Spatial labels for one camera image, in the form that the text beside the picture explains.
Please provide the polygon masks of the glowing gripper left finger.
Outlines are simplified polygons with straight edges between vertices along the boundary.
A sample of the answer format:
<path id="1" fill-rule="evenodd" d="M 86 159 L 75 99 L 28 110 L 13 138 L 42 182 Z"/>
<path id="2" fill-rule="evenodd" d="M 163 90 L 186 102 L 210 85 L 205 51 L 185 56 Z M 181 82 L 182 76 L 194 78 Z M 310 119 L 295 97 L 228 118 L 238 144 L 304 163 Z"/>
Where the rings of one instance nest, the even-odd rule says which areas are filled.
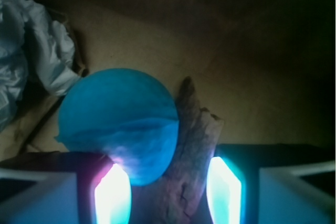
<path id="1" fill-rule="evenodd" d="M 1 223 L 128 223 L 131 185 L 109 157 L 25 153 L 1 161 Z"/>

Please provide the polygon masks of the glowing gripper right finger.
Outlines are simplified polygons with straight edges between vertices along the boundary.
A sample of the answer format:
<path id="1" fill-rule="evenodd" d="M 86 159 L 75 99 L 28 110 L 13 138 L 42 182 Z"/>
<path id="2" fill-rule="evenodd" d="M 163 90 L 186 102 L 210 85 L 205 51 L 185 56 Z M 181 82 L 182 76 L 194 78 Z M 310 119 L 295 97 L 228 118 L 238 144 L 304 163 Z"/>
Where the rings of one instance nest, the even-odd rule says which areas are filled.
<path id="1" fill-rule="evenodd" d="M 213 223 L 335 223 L 335 153 L 307 144 L 220 144 L 206 198 Z"/>

